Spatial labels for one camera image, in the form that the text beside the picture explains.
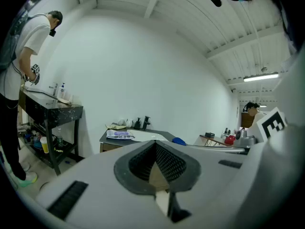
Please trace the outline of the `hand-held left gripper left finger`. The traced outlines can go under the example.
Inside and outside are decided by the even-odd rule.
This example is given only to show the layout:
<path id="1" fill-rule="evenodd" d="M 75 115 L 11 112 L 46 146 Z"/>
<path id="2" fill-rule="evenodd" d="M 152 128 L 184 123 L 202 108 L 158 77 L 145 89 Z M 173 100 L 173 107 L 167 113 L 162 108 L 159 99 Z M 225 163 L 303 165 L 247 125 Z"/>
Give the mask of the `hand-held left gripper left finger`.
<path id="1" fill-rule="evenodd" d="M 168 229 L 172 222 L 153 196 L 126 190 L 114 175 L 118 158 L 139 148 L 141 143 L 92 155 L 48 183 L 36 197 L 45 213 L 43 222 L 52 229 Z M 84 193 L 65 220 L 47 210 L 74 181 L 86 183 Z"/>

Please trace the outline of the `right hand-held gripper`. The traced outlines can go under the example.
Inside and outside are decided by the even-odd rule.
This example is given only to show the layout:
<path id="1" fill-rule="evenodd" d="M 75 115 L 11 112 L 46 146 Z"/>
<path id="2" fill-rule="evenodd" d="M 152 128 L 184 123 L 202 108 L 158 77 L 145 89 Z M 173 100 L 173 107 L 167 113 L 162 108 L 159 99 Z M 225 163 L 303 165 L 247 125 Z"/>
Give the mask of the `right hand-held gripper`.
<path id="1" fill-rule="evenodd" d="M 305 51 L 277 89 L 288 126 L 264 145 L 259 167 L 230 229 L 305 227 Z"/>

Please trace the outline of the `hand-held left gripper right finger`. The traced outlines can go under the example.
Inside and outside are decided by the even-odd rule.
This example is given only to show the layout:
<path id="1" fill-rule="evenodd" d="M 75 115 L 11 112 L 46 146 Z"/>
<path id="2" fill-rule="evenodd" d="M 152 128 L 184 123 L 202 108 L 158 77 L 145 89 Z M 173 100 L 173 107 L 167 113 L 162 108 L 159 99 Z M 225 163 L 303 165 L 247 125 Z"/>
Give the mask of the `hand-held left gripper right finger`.
<path id="1" fill-rule="evenodd" d="M 156 229 L 233 229 L 245 195 L 239 175 L 249 155 L 230 148 L 184 147 L 156 141 L 174 160 L 169 166 L 178 177 L 170 181 L 169 209 L 179 208 L 178 222 L 155 219 Z"/>

